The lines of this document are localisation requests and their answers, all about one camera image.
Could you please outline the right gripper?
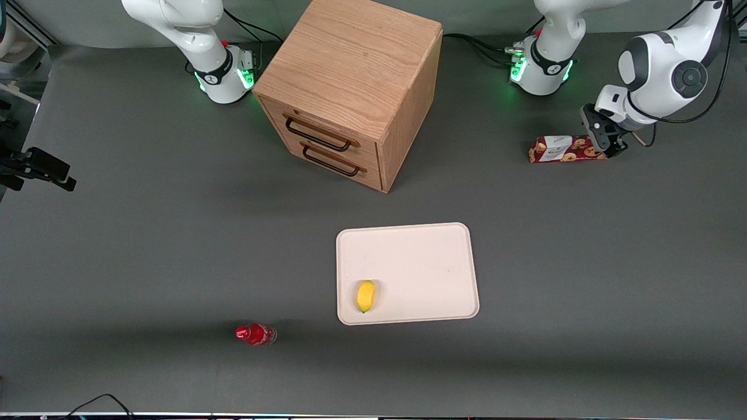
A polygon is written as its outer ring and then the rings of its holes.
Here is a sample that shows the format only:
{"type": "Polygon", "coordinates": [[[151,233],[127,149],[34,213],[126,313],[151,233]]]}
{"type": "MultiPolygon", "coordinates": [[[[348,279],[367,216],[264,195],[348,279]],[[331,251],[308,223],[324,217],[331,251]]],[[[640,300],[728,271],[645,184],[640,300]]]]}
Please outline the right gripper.
{"type": "Polygon", "coordinates": [[[1,183],[5,188],[21,191],[27,175],[49,179],[65,191],[74,191],[77,181],[69,177],[70,165],[37,147],[27,151],[1,145],[1,183]]]}

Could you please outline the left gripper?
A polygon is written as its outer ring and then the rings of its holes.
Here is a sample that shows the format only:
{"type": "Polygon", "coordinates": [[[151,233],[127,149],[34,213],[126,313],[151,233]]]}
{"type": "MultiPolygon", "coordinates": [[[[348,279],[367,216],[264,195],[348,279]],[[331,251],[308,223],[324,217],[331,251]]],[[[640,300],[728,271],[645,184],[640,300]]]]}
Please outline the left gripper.
{"type": "Polygon", "coordinates": [[[636,122],[630,119],[626,110],[627,94],[628,90],[625,87],[605,85],[598,94],[594,106],[587,103],[581,107],[582,125],[592,146],[596,152],[606,155],[609,159],[628,148],[622,137],[627,135],[628,131],[636,130],[636,122]],[[606,127],[606,118],[616,125],[606,127]]]}

